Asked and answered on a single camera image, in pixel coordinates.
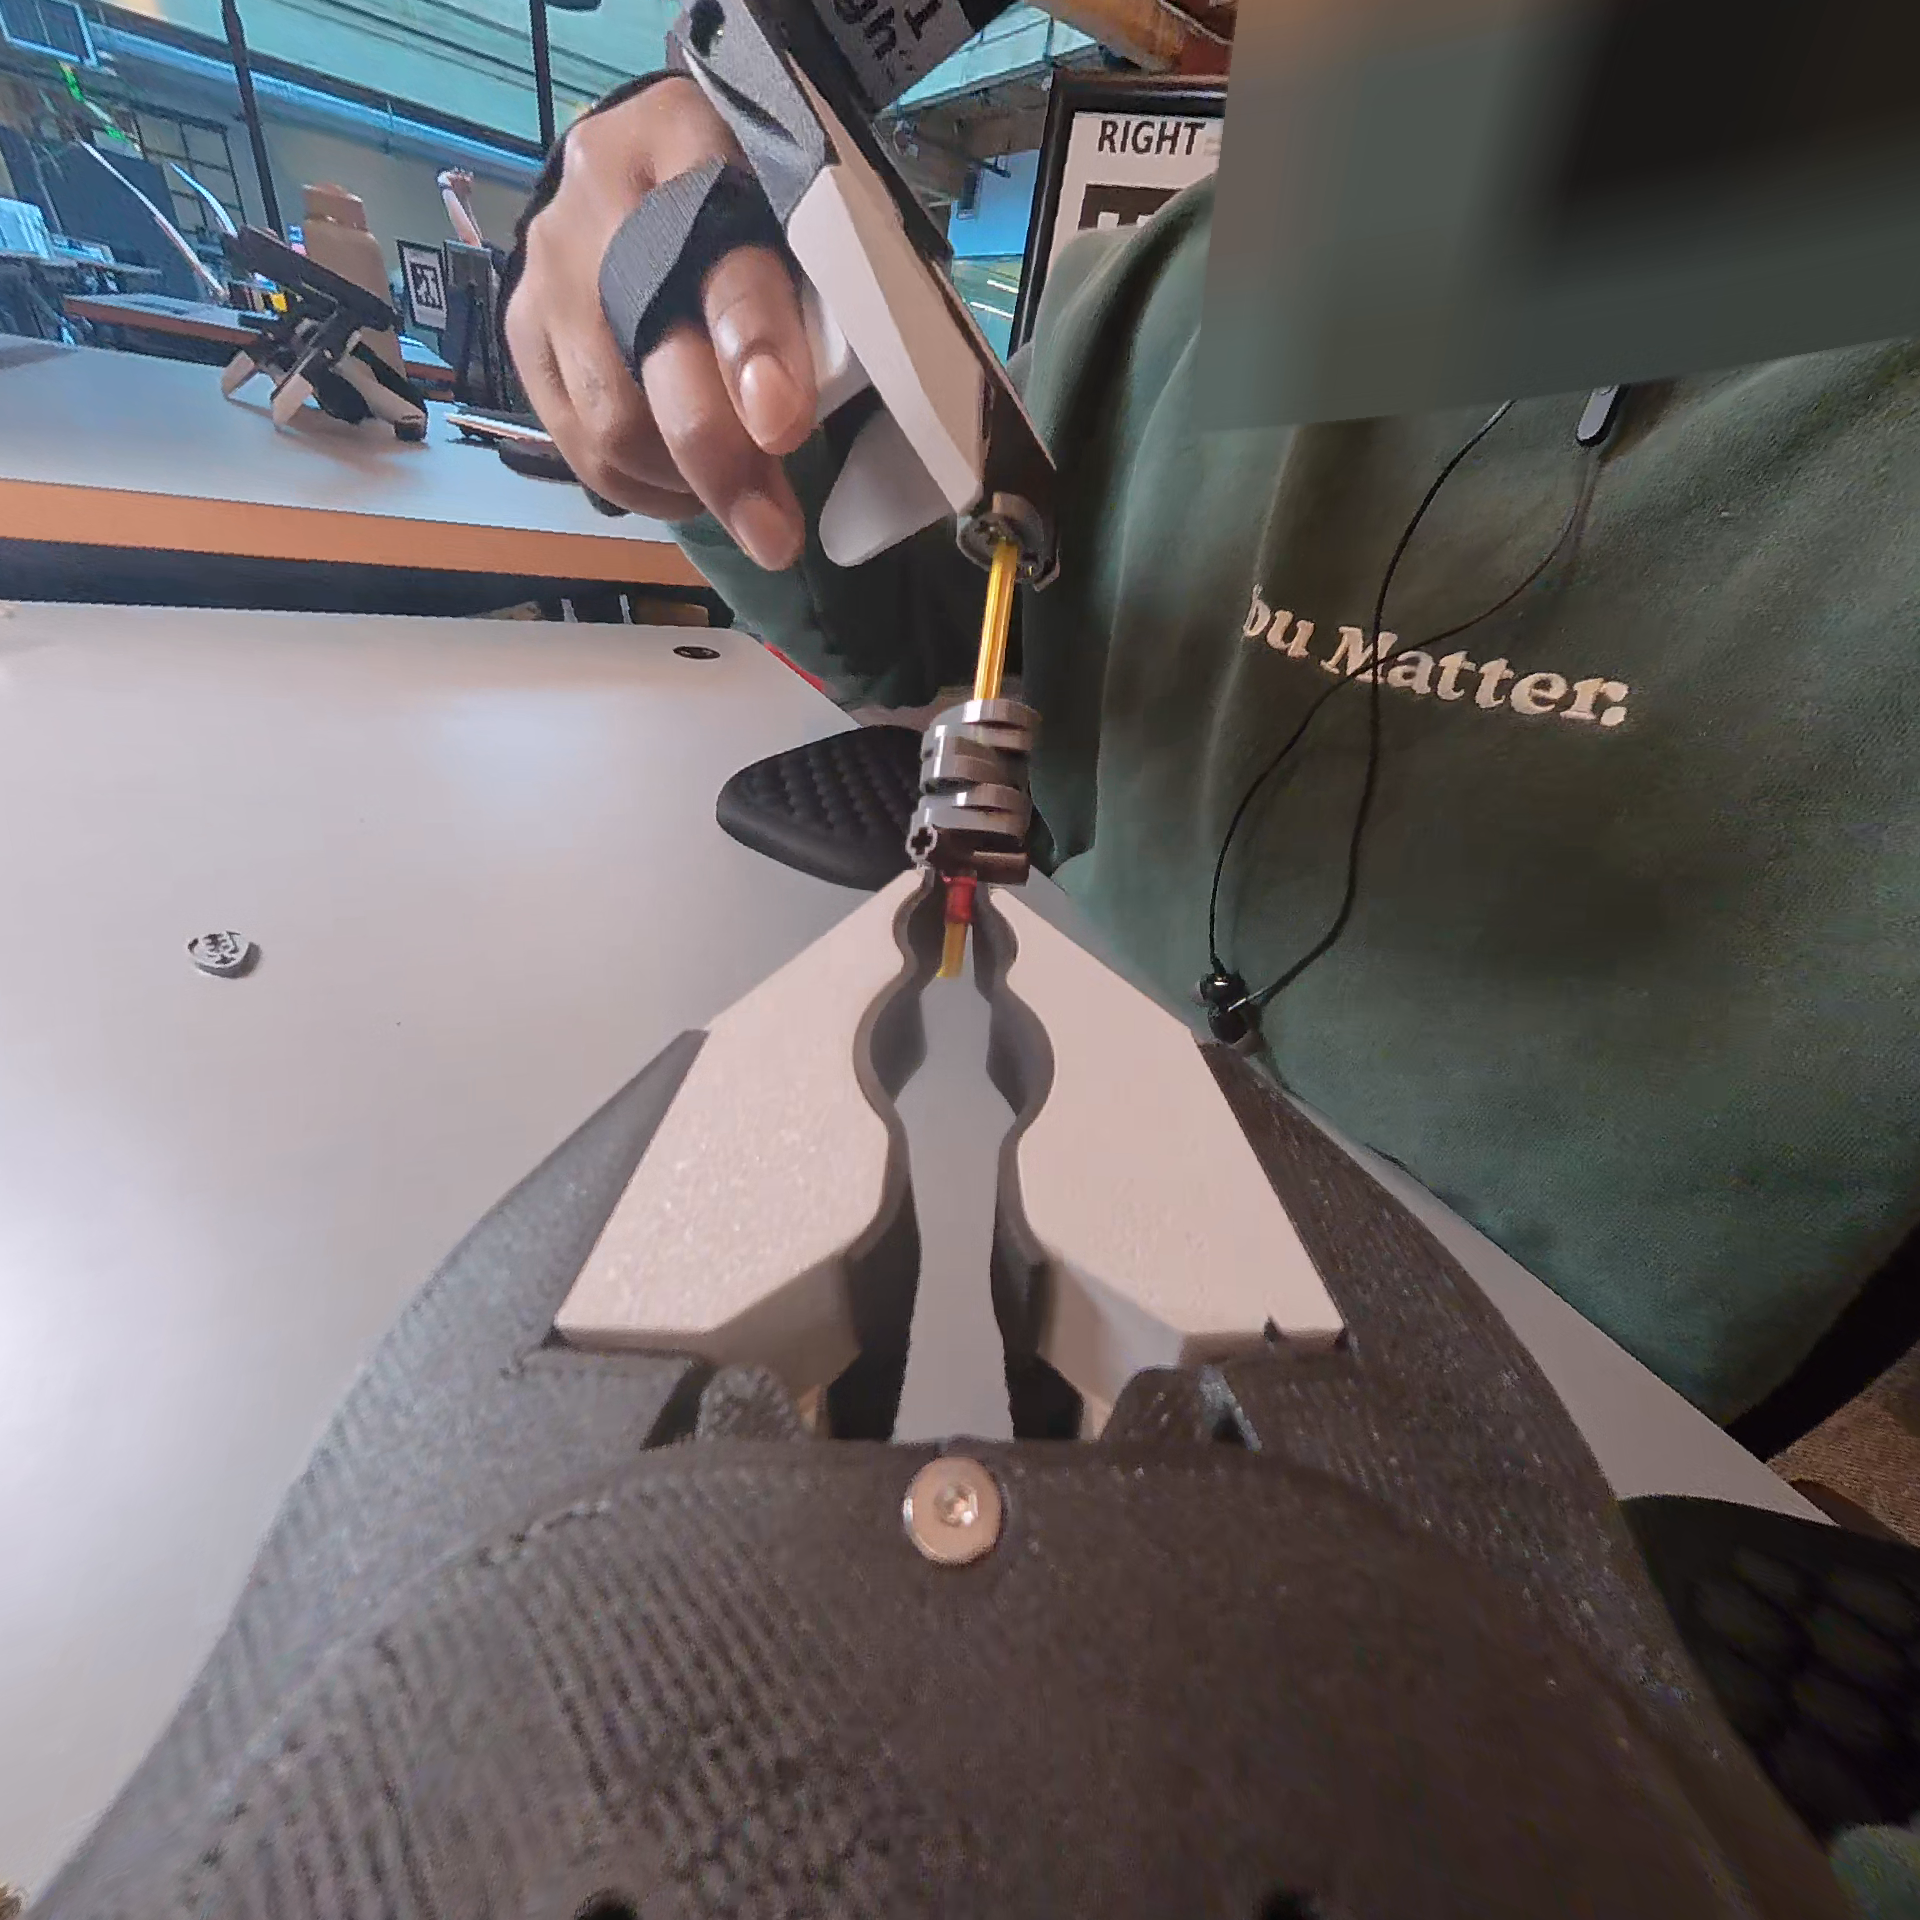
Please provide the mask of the person's green sweatshirt torso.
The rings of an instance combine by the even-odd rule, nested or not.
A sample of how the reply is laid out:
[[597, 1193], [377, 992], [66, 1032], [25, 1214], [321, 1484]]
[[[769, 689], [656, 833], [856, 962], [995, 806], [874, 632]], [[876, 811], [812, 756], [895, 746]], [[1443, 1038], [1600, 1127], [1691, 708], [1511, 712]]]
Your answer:
[[[1184, 1007], [1333, 922], [1378, 580], [1489, 411], [1205, 435], [1212, 210], [1082, 235], [1015, 362], [1039, 865]], [[1257, 1058], [1732, 1422], [1915, 1232], [1915, 344], [1583, 407], [1411, 539], [1355, 907]]]

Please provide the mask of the grey lego disc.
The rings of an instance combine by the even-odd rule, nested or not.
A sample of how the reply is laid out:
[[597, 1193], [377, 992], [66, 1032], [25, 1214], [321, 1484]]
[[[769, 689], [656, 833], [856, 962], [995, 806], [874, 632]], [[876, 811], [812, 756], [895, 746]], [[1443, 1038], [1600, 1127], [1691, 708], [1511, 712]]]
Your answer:
[[1040, 592], [1059, 579], [1060, 545], [1055, 519], [1023, 494], [986, 494], [955, 516], [953, 534], [960, 552], [987, 572], [1002, 552], [1008, 552], [1015, 580], [1024, 588]]

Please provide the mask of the dark background equipment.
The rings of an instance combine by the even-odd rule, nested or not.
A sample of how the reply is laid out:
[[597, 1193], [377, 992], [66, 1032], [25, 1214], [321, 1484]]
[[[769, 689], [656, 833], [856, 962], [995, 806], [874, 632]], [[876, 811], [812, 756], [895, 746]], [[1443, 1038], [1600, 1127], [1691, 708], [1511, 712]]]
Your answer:
[[275, 282], [288, 298], [287, 312], [267, 327], [255, 327], [250, 347], [223, 371], [225, 399], [267, 378], [276, 427], [288, 427], [314, 402], [346, 425], [375, 419], [402, 444], [425, 442], [423, 393], [401, 360], [375, 347], [377, 339], [397, 334], [401, 326], [384, 296], [255, 226], [226, 235], [225, 251], [233, 267]]

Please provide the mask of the orange edged table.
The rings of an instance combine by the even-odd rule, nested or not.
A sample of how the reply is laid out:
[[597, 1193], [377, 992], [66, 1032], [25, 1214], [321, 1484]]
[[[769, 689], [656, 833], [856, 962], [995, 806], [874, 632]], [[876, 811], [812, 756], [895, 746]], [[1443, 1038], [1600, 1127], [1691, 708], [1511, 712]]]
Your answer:
[[431, 407], [421, 444], [304, 407], [276, 425], [216, 368], [40, 344], [2, 347], [2, 538], [219, 561], [344, 563], [547, 585], [697, 592], [647, 519], [599, 514]]

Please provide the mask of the black framed white sign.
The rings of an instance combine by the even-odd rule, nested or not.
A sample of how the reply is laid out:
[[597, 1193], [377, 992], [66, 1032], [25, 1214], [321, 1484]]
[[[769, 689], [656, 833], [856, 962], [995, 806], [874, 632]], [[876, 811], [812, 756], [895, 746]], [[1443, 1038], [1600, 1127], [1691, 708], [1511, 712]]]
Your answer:
[[1056, 258], [1082, 234], [1128, 231], [1219, 167], [1227, 76], [1060, 67], [1049, 84], [1011, 332], [1019, 351]]

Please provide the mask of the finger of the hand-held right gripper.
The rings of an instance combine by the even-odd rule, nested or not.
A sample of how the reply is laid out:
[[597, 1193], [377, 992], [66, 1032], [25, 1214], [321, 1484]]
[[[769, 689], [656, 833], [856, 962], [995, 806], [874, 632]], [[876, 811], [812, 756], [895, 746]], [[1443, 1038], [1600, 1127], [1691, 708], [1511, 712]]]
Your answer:
[[863, 396], [824, 514], [962, 519], [983, 499], [989, 379], [970, 323], [929, 265], [895, 198], [863, 160], [828, 163], [784, 217], [819, 334], [821, 416]]
[[952, 276], [940, 228], [882, 153], [837, 135], [837, 337], [869, 411], [841, 494], [1047, 494], [1055, 467]]

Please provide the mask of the person's right hand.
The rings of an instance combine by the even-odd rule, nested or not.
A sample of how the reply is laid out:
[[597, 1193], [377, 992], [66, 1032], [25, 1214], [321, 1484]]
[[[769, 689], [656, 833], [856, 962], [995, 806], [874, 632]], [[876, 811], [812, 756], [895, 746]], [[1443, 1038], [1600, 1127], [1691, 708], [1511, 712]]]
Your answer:
[[618, 228], [660, 183], [709, 160], [739, 160], [739, 150], [695, 80], [656, 80], [578, 119], [520, 225], [504, 329], [535, 416], [589, 492], [656, 521], [709, 514], [755, 566], [784, 572], [808, 539], [784, 457], [819, 410], [784, 258], [769, 247], [723, 257], [695, 319], [637, 371], [599, 296]]

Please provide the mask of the black mesh chair seat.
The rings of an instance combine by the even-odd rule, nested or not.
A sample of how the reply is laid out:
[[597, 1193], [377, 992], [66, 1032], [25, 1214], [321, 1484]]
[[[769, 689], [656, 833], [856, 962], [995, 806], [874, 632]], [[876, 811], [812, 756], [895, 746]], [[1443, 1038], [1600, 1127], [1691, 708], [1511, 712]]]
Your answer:
[[853, 728], [739, 768], [714, 819], [779, 866], [872, 894], [913, 870], [905, 836], [920, 798], [921, 734]]

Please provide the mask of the yellow lego axle assembly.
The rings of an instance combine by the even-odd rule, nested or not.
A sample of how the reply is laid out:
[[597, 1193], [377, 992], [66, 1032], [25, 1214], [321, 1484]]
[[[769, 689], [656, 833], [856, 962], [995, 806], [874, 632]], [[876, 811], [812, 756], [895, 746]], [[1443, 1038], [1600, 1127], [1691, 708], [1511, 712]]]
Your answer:
[[1019, 588], [1012, 556], [1002, 552], [987, 572], [971, 694], [943, 708], [921, 738], [905, 850], [940, 886], [940, 980], [962, 974], [986, 890], [1019, 887], [1034, 866], [1028, 767], [1040, 720], [1011, 694]]

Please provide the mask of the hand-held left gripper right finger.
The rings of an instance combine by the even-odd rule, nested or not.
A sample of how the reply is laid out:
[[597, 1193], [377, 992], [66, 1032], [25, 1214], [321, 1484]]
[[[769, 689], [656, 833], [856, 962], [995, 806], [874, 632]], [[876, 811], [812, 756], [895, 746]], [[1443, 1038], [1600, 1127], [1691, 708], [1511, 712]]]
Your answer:
[[976, 907], [999, 1148], [992, 1306], [1017, 1434], [1139, 1376], [1328, 1353], [1345, 1319], [1192, 1030], [1019, 894]]

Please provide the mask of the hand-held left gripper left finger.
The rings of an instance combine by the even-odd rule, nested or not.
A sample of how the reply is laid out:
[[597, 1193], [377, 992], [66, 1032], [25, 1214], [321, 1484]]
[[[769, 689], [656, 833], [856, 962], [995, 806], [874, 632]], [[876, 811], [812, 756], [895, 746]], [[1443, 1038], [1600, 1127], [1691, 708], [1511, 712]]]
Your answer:
[[554, 1330], [759, 1368], [829, 1434], [892, 1434], [921, 1235], [901, 1090], [925, 1060], [925, 881], [895, 881], [704, 1032]]

